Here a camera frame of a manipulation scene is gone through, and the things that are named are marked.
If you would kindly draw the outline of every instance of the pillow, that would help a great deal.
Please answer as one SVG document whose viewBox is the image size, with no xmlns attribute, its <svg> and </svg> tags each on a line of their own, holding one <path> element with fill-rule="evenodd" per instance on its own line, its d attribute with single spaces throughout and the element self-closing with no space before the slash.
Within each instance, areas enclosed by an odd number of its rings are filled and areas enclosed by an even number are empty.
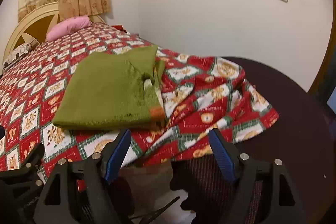
<svg viewBox="0 0 336 224">
<path fill-rule="evenodd" d="M 5 73 L 10 67 L 15 63 L 24 58 L 29 52 L 35 49 L 40 43 L 33 39 L 30 42 L 23 43 L 22 45 L 16 47 L 3 61 L 2 63 L 2 73 Z"/>
<path fill-rule="evenodd" d="M 56 24 L 50 32 L 48 32 L 46 41 L 54 41 L 65 35 L 77 32 L 80 29 L 91 26 L 91 21 L 88 16 L 71 17 Z"/>
</svg>

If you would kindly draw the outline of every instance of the blue gripper pad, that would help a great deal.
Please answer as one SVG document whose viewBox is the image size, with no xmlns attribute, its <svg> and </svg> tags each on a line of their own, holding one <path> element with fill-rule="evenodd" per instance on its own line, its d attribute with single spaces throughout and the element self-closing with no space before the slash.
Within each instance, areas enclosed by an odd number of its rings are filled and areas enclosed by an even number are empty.
<svg viewBox="0 0 336 224">
<path fill-rule="evenodd" d="M 107 163 L 105 180 L 111 183 L 118 177 L 119 169 L 124 161 L 128 148 L 131 144 L 131 132 L 126 130 L 125 134 L 117 144 L 114 152 Z"/>
<path fill-rule="evenodd" d="M 230 181 L 231 183 L 235 182 L 237 180 L 234 169 L 235 165 L 213 129 L 209 131 L 209 141 L 212 152 L 214 153 L 224 179 Z"/>
</svg>

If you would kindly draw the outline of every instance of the pink pillow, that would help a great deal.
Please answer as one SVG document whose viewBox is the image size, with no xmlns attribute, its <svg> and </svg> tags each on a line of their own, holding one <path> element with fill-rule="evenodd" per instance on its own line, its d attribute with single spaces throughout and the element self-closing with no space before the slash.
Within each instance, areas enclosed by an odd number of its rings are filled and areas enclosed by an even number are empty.
<svg viewBox="0 0 336 224">
<path fill-rule="evenodd" d="M 88 16 L 79 16 L 68 18 L 56 24 L 50 32 L 48 32 L 46 41 L 54 41 L 65 35 L 77 32 L 80 29 L 91 26 L 91 21 Z"/>
</svg>

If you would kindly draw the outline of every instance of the bedsheet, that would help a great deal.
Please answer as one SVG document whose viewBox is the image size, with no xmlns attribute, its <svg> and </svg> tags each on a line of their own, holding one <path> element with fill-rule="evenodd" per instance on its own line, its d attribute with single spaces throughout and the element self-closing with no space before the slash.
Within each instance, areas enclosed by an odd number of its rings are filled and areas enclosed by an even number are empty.
<svg viewBox="0 0 336 224">
<path fill-rule="evenodd" d="M 0 170 L 20 167 L 38 142 L 45 155 L 38 174 L 46 180 L 59 158 L 85 159 L 113 141 L 118 131 L 71 131 L 51 120 L 78 63 L 92 52 L 122 54 L 151 43 L 95 23 L 53 42 L 43 43 L 0 80 Z M 198 57 L 159 47 L 165 61 L 161 95 L 165 125 L 132 129 L 123 166 L 153 165 L 212 153 L 207 133 L 219 128 L 227 141 L 252 138 L 278 119 L 275 109 L 246 80 L 243 68 L 220 57 Z"/>
</svg>

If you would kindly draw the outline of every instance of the folded green sweater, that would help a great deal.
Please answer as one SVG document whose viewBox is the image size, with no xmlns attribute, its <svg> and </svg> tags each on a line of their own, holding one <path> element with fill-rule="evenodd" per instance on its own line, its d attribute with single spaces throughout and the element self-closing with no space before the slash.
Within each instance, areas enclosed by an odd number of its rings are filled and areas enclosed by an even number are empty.
<svg viewBox="0 0 336 224">
<path fill-rule="evenodd" d="M 120 55 L 94 52 L 69 82 L 53 124 L 65 129 L 137 127 L 165 118 L 160 92 L 163 61 L 157 46 Z"/>
</svg>

